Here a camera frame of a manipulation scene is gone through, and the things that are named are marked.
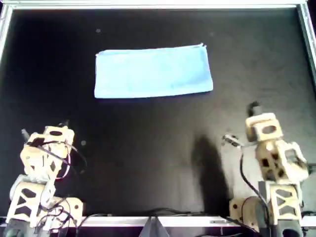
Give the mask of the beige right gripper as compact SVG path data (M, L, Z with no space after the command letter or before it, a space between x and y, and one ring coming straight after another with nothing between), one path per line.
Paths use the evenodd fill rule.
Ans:
M263 113L258 101L247 107L245 120L246 137L249 142L263 142L282 138L282 129L274 113Z

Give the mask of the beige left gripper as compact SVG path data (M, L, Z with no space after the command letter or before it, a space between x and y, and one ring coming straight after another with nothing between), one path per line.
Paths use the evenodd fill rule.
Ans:
M46 126L43 134L45 135L45 141L59 141L66 142L72 145L75 137L75 133L72 129L69 129L69 120L62 121L57 126Z

